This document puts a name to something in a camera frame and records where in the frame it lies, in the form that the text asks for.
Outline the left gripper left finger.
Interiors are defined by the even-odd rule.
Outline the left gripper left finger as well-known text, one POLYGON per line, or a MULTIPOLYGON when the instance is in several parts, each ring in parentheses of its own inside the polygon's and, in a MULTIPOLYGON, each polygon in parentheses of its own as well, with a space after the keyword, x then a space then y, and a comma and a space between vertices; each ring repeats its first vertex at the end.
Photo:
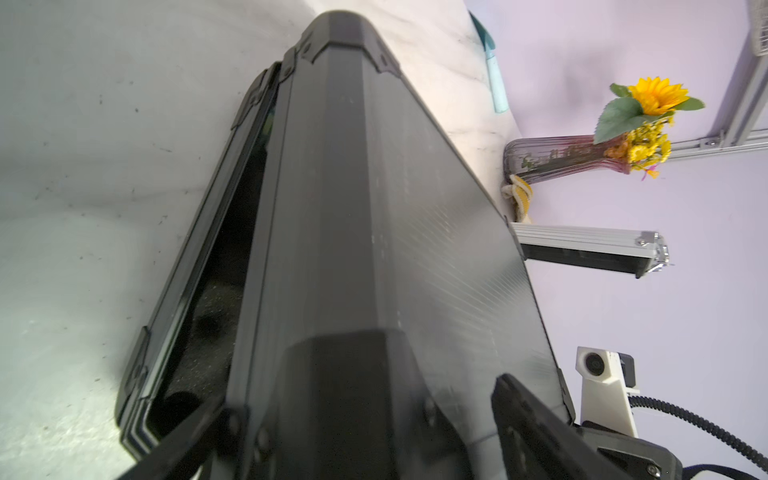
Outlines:
POLYGON ((214 452, 227 450, 229 417, 224 395, 205 402, 119 480, 191 479, 214 452))

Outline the silver aluminium poker case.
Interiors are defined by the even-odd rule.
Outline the silver aluminium poker case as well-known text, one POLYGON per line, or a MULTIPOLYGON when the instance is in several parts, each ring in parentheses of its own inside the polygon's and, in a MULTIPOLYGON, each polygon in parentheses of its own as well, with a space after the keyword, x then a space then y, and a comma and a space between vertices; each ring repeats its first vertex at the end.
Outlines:
POLYGON ((670 265, 657 231, 512 223, 527 260, 631 274, 640 279, 670 265))

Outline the dark grey poker case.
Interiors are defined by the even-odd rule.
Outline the dark grey poker case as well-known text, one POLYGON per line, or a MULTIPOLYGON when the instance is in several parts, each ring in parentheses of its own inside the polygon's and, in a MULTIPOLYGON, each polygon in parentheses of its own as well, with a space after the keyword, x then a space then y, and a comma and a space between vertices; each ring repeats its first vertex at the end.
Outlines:
POLYGON ((224 395, 227 450, 192 478, 503 479, 505 373, 571 427, 506 218, 373 25, 319 15, 237 112, 124 375, 123 445, 137 464, 224 395))

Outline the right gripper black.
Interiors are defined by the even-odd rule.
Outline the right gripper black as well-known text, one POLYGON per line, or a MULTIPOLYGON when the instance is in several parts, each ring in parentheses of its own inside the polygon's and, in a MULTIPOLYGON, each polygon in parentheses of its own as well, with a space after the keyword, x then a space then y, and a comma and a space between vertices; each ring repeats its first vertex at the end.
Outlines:
POLYGON ((576 432, 593 449, 632 479, 683 478, 680 460, 668 449, 592 424, 578 426, 576 432))

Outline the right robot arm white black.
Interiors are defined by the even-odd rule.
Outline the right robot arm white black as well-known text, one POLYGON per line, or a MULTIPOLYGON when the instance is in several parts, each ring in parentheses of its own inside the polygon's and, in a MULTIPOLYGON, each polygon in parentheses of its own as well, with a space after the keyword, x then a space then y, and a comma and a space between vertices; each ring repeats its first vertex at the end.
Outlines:
POLYGON ((642 394, 641 406, 631 409, 639 438, 667 448, 684 467, 717 465, 731 467, 757 479, 767 469, 755 464, 714 434, 692 423, 701 418, 729 433, 762 456, 767 455, 767 414, 749 403, 731 404, 667 400, 642 394))

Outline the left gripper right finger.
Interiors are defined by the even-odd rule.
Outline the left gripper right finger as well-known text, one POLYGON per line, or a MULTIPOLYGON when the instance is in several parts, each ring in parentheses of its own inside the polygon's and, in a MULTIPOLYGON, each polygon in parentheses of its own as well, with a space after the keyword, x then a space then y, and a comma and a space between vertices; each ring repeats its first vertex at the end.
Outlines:
POLYGON ((627 479, 514 376, 495 381, 494 420, 509 479, 627 479))

